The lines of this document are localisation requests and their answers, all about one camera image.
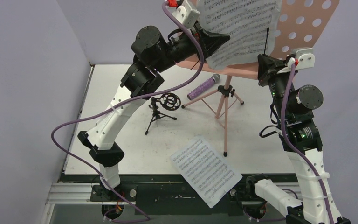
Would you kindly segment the pink music stand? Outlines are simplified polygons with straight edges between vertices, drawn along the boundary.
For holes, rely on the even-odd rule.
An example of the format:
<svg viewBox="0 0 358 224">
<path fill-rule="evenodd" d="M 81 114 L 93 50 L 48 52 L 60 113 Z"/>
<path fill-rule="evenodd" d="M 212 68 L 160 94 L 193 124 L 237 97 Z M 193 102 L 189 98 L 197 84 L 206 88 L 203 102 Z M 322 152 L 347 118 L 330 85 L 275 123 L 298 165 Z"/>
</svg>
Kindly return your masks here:
<svg viewBox="0 0 358 224">
<path fill-rule="evenodd" d="M 271 56 L 275 58 L 286 58 L 284 53 L 291 53 L 292 50 L 309 47 L 312 48 L 315 42 L 319 39 L 326 24 L 329 22 L 337 6 L 339 0 L 282 0 L 281 14 L 278 18 L 275 34 L 275 48 L 272 51 Z M 179 63 L 179 67 L 182 68 L 195 68 L 199 65 L 197 62 L 197 56 L 193 55 L 185 61 Z M 230 65 L 223 70 L 213 70 L 204 64 L 203 71 L 219 73 L 227 75 L 224 88 L 229 88 L 232 77 L 241 77 L 247 79 L 257 79 L 258 65 L 254 63 Z M 210 105 L 205 102 L 205 98 L 217 93 L 217 89 L 206 93 L 198 98 L 209 107 L 209 109 L 215 114 L 215 119 L 224 129 L 224 155 L 227 156 L 227 136 L 228 136 L 228 110 L 238 100 L 241 103 L 244 101 L 234 94 L 236 100 L 228 106 L 228 98 L 223 95 L 220 98 L 217 111 L 214 111 Z M 192 100 L 185 104 L 185 107 L 198 101 Z M 219 119 L 224 114 L 224 124 Z"/>
</svg>

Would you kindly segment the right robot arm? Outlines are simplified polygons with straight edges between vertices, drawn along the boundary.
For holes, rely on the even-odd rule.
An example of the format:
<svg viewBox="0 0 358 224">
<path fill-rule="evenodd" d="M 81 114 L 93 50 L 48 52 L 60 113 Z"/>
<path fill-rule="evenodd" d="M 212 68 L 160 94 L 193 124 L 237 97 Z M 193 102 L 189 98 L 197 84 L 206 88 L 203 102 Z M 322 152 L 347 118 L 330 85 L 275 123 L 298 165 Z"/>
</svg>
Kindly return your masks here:
<svg viewBox="0 0 358 224">
<path fill-rule="evenodd" d="M 276 133 L 294 167 L 302 199 L 290 196 L 264 175 L 246 185 L 246 197 L 264 199 L 288 224 L 348 224 L 349 219 L 342 216 L 332 197 L 322 140 L 313 120 L 313 110 L 324 101 L 322 92 L 314 85 L 293 86 L 295 75 L 302 69 L 302 58 L 291 54 L 281 60 L 260 54 L 257 60 L 258 82 L 271 92 Z"/>
</svg>

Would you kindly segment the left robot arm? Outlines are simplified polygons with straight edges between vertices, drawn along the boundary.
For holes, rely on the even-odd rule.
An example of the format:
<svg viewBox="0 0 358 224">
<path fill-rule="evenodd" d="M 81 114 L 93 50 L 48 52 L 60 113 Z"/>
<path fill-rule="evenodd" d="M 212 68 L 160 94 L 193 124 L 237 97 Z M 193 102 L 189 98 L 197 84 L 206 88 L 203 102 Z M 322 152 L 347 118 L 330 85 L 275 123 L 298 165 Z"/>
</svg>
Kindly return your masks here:
<svg viewBox="0 0 358 224">
<path fill-rule="evenodd" d="M 133 64 L 122 77 L 110 103 L 112 112 L 104 115 L 92 129 L 80 131 L 77 135 L 99 164 L 102 195 L 109 201 L 117 200 L 121 190 L 118 164 L 124 151 L 115 142 L 117 135 L 132 114 L 164 82 L 160 73 L 198 52 L 186 34 L 166 42 L 155 26 L 142 28 L 131 49 L 135 54 Z"/>
</svg>

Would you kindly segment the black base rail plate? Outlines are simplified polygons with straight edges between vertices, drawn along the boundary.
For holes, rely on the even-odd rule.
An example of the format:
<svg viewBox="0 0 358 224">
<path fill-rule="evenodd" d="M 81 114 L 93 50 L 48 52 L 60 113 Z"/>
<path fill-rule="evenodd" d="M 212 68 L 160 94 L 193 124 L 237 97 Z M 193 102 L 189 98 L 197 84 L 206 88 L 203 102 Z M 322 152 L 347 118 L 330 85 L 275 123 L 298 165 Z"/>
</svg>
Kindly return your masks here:
<svg viewBox="0 0 358 224">
<path fill-rule="evenodd" d="M 243 209 L 261 216 L 266 204 L 245 195 L 245 182 L 240 181 L 209 208 L 196 191 L 180 175 L 123 175 L 116 187 L 118 195 L 105 189 L 96 175 L 62 175 L 53 186 L 49 202 L 56 204 L 96 204 L 103 210 L 120 211 L 128 202 L 148 215 L 243 215 Z"/>
</svg>

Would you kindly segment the purple glitter microphone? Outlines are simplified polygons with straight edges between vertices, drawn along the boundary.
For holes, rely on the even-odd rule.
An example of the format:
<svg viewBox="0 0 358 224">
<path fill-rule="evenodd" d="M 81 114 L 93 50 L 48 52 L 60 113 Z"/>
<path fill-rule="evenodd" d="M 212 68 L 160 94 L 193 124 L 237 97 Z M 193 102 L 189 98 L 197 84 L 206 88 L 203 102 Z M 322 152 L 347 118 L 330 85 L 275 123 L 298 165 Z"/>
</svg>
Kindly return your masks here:
<svg viewBox="0 0 358 224">
<path fill-rule="evenodd" d="M 220 74 L 213 74 L 211 78 L 204 81 L 202 84 L 200 84 L 198 87 L 193 89 L 190 93 L 187 94 L 187 98 L 189 100 L 194 100 L 197 97 L 199 97 L 202 93 L 206 92 L 208 89 L 213 87 L 215 84 L 217 84 L 220 81 Z"/>
</svg>

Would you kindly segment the sheet music page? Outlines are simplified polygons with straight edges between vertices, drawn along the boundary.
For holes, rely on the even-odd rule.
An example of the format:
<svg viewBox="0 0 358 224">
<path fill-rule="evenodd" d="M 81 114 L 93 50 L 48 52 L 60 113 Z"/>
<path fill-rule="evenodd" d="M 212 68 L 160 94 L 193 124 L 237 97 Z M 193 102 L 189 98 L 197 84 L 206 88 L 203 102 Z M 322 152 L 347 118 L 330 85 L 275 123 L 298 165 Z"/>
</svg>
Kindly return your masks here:
<svg viewBox="0 0 358 224">
<path fill-rule="evenodd" d="M 203 137 L 196 136 L 170 156 L 174 167 L 209 208 L 242 179 L 241 173 Z"/>
<path fill-rule="evenodd" d="M 209 68 L 257 62 L 259 54 L 270 55 L 281 15 L 280 0 L 198 0 L 201 27 L 226 34 L 230 40 L 206 59 Z"/>
</svg>

